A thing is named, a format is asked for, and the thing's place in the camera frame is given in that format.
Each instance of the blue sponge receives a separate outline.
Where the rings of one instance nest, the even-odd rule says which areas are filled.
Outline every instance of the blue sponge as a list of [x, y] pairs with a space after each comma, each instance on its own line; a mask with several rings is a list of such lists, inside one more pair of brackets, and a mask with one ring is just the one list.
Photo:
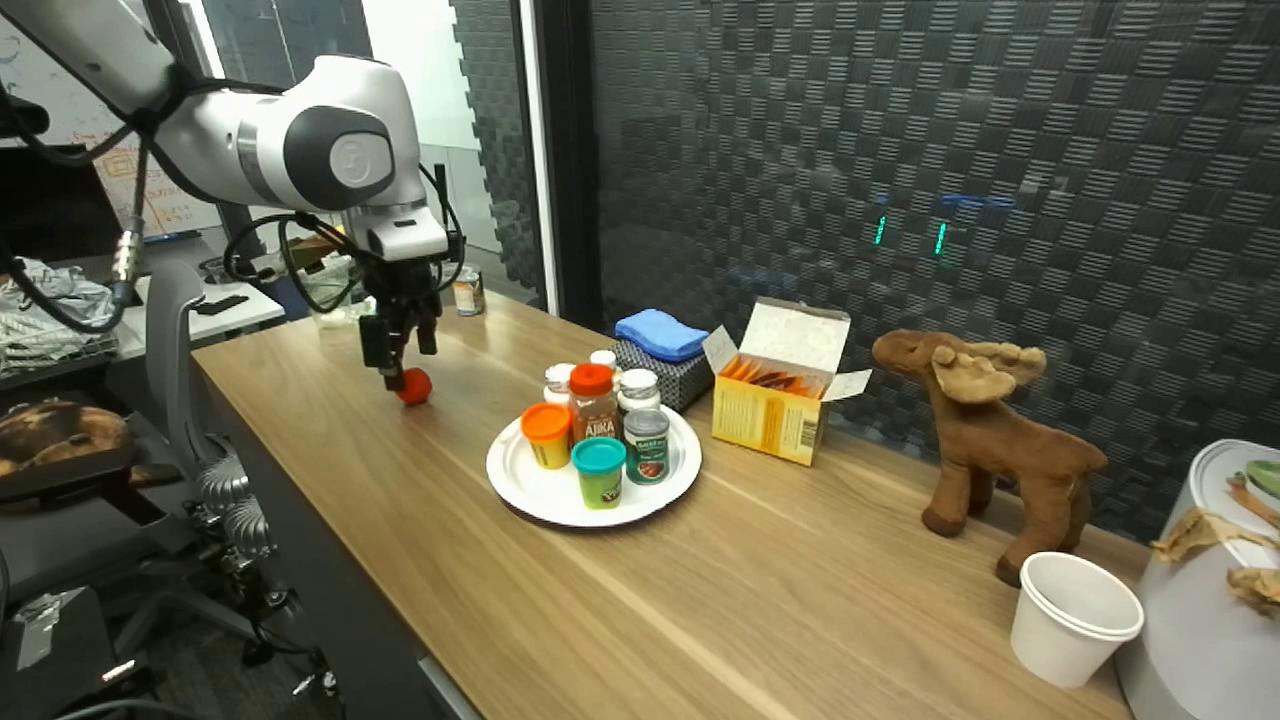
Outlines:
[[703, 351], [707, 331], [695, 331], [662, 310], [641, 310], [618, 320], [613, 332], [658, 360], [684, 363]]

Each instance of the white cap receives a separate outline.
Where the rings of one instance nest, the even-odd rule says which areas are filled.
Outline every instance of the white cap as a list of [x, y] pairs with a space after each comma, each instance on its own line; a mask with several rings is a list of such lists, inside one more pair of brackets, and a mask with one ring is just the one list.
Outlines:
[[591, 354], [590, 360], [593, 365], [608, 365], [614, 369], [618, 366], [618, 356], [612, 350], [596, 350]]
[[573, 372], [572, 363], [557, 363], [556, 365], [552, 365], [550, 368], [547, 368], [547, 372], [543, 373], [543, 378], [548, 383], [567, 384], [568, 383], [568, 375], [572, 372]]
[[658, 374], [653, 370], [636, 368], [622, 373], [622, 389], [645, 389], [658, 386]]

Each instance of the open cardboard box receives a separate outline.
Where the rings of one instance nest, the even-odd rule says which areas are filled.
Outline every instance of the open cardboard box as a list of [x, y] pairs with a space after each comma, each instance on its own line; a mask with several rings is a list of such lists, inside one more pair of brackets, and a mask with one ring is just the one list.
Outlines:
[[723, 325], [703, 341], [716, 373], [712, 437], [813, 465], [826, 405], [867, 389], [870, 370], [836, 373], [849, 314], [760, 297], [736, 347]]

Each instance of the white paper cup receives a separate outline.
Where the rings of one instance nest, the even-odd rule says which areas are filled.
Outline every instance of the white paper cup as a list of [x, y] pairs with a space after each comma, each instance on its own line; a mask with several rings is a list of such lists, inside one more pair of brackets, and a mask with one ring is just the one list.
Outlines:
[[1078, 688], [1117, 647], [1142, 632], [1142, 603], [1088, 560], [1037, 552], [1023, 562], [1010, 642], [1023, 666], [1060, 688]]

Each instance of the orange container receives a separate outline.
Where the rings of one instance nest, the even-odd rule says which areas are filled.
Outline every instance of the orange container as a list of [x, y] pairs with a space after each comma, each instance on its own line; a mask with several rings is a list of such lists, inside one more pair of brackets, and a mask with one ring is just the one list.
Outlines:
[[568, 407], [539, 402], [520, 416], [520, 432], [529, 438], [538, 464], [548, 470], [568, 465], [568, 430], [572, 424]]

